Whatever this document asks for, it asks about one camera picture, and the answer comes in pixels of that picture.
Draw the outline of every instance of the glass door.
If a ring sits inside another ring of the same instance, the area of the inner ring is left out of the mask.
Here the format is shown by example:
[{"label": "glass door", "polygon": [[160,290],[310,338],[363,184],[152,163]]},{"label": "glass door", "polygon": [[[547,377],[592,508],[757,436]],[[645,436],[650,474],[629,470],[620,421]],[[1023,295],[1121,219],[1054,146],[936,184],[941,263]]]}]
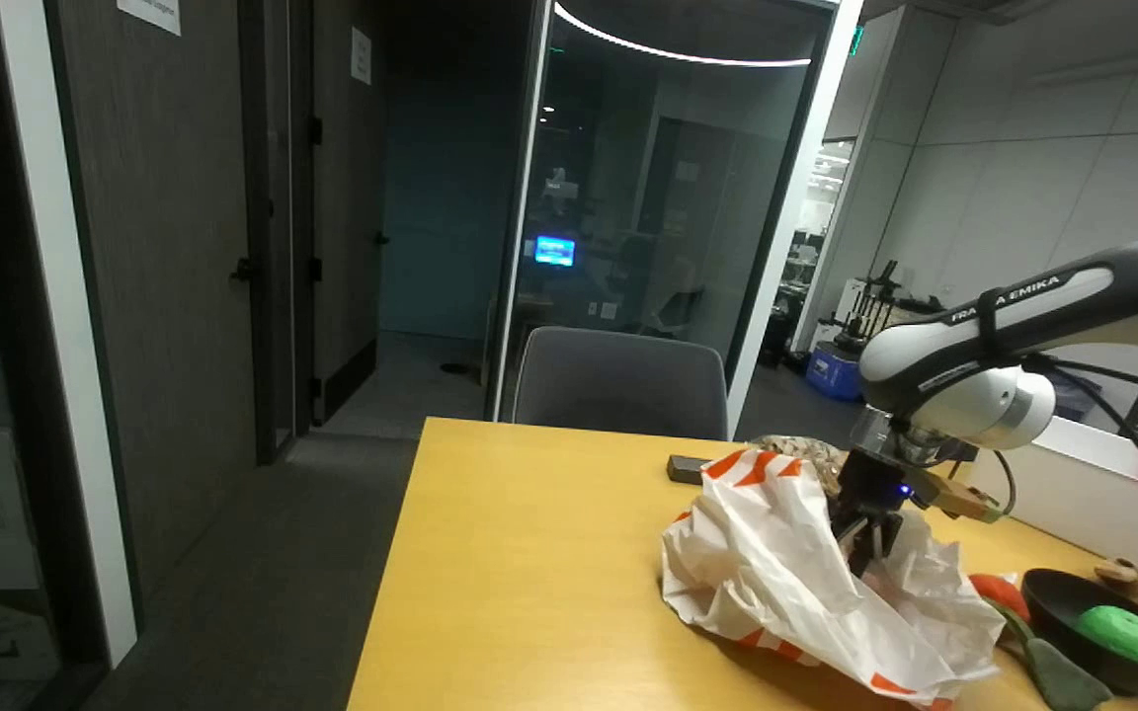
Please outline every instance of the glass door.
[{"label": "glass door", "polygon": [[701,338],[750,377],[841,22],[808,0],[547,3],[496,416],[542,324]]}]

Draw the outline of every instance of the white plastic bag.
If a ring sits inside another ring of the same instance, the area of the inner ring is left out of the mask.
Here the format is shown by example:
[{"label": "white plastic bag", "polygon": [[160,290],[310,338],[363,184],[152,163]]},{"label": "white plastic bag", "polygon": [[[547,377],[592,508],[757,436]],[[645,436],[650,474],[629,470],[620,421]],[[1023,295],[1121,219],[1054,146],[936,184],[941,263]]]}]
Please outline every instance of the white plastic bag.
[{"label": "white plastic bag", "polygon": [[666,533],[666,602],[704,633],[948,708],[961,683],[995,673],[1004,620],[969,583],[961,548],[932,542],[917,515],[890,558],[854,577],[829,533],[821,449],[787,437],[704,465],[704,495]]}]

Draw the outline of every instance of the desk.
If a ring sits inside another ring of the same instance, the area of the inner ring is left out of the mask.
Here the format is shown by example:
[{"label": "desk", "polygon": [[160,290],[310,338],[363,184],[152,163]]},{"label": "desk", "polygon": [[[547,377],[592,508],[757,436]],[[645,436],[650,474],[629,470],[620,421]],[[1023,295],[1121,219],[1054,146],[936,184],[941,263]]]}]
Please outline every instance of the desk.
[{"label": "desk", "polygon": [[[431,419],[347,708],[898,711],[829,668],[675,620],[658,589],[659,533],[697,499],[666,477],[675,449],[713,457],[732,448]],[[963,542],[973,570],[1091,573],[1095,562],[1017,520],[930,520]],[[999,675],[973,683],[961,708],[1042,708],[1020,664],[995,657]]]}]

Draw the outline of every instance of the ceiling light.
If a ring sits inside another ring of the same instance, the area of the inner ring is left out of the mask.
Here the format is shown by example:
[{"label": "ceiling light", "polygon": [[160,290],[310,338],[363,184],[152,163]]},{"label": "ceiling light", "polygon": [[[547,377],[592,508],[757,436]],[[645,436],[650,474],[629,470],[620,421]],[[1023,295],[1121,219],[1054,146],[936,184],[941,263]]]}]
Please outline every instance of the ceiling light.
[{"label": "ceiling light", "polygon": [[629,46],[629,50],[641,50],[641,55],[672,59],[672,63],[704,63],[704,66],[809,66],[809,55],[795,55],[795,59],[732,59],[732,55],[666,50],[666,46],[653,46],[653,45],[637,45],[637,38],[600,30],[599,22],[572,14],[566,3],[558,3],[558,14],[563,14],[566,22],[572,22],[572,29],[580,29],[587,37],[599,37],[599,38],[606,38],[606,45],[617,45],[617,46]]}]

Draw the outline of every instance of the green object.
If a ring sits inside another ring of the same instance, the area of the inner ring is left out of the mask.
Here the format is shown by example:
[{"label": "green object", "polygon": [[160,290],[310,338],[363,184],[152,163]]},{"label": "green object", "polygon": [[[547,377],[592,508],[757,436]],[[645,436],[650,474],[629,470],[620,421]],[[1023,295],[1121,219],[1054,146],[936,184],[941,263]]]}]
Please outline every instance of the green object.
[{"label": "green object", "polygon": [[1095,675],[1086,675],[1086,668],[1070,664],[1070,657],[1065,657],[1042,635],[1037,635],[1033,623],[1023,623],[1017,611],[999,608],[999,615],[1004,615],[1007,633],[1020,639],[1012,653],[1033,673],[1048,708],[1091,711],[1091,708],[1116,698],[1116,693],[1108,683],[1099,683]]},{"label": "green object", "polygon": [[1099,646],[1138,664],[1138,611],[1117,603],[1095,603],[1075,623]]}]

